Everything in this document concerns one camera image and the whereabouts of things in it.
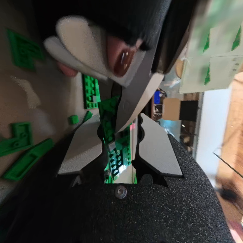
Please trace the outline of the flat green brick baseplate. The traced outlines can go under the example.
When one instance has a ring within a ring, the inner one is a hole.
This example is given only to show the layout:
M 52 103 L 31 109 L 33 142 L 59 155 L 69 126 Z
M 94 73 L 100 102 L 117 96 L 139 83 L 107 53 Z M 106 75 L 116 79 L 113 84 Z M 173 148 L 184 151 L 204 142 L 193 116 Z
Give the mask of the flat green brick baseplate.
M 101 101 L 98 80 L 91 76 L 82 74 L 82 82 L 84 108 L 88 110 L 97 109 L 98 103 Z

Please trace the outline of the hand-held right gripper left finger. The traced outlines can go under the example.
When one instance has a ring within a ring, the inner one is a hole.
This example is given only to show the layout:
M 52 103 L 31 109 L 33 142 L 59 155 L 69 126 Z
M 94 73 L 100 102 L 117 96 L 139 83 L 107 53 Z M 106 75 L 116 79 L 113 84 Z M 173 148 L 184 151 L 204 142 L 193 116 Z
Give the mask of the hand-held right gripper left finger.
M 98 136 L 100 125 L 100 116 L 95 114 L 74 132 L 58 175 L 78 174 L 83 169 L 104 171 L 107 155 L 103 138 Z

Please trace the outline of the green brick plate assembly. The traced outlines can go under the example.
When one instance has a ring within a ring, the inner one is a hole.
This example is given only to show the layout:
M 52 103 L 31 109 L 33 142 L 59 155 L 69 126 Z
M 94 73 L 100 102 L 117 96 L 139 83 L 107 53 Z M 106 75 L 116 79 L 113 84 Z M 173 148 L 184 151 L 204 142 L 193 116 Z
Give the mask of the green brick plate assembly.
M 131 164 L 130 127 L 115 133 L 119 96 L 98 103 L 108 163 L 105 168 L 105 183 L 112 184 Z

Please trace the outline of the person's left hand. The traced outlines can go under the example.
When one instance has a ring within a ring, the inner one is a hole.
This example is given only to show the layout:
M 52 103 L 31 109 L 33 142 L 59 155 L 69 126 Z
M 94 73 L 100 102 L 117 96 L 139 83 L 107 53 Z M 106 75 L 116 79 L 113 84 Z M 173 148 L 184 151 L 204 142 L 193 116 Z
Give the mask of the person's left hand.
M 117 77 L 123 77 L 128 71 L 138 47 L 130 46 L 114 36 L 106 37 L 108 66 Z

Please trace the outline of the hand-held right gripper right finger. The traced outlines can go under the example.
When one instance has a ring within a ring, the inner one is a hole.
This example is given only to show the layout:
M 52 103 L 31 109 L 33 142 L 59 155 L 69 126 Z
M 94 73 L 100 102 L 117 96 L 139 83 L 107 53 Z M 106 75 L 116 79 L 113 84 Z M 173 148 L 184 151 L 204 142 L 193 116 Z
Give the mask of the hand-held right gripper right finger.
M 137 177 L 183 176 L 167 132 L 143 113 L 138 116 L 138 140 L 132 165 Z

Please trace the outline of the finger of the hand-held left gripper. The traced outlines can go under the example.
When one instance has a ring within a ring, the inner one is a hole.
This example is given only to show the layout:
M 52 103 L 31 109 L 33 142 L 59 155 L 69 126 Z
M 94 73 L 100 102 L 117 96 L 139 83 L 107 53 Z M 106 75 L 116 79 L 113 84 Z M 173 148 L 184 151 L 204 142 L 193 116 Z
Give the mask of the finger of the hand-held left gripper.
M 115 133 L 123 131 L 138 116 L 164 78 L 163 74 L 151 71 L 155 52 L 150 50 L 145 53 L 130 84 L 122 89 Z

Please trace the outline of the scattered small loose bricks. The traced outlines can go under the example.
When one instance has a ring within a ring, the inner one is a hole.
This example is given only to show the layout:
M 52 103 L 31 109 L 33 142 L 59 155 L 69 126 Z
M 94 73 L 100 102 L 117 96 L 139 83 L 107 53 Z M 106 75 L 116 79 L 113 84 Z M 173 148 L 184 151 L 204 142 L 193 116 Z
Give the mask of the scattered small loose bricks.
M 35 70 L 33 59 L 44 60 L 40 46 L 10 29 L 7 29 L 7 35 L 13 54 L 13 63 L 18 67 Z M 84 110 L 86 112 L 82 119 L 77 114 L 68 117 L 69 125 L 77 125 L 69 133 L 92 116 L 90 111 Z M 3 181 L 11 184 L 19 182 L 32 171 L 36 164 L 41 162 L 45 164 L 44 169 L 38 173 L 43 174 L 44 178 L 51 168 L 60 168 L 72 135 L 68 136 L 68 140 L 61 138 L 54 141 L 52 138 L 47 138 L 34 144 L 30 122 L 11 123 L 10 128 L 9 138 L 1 141 L 1 183 Z

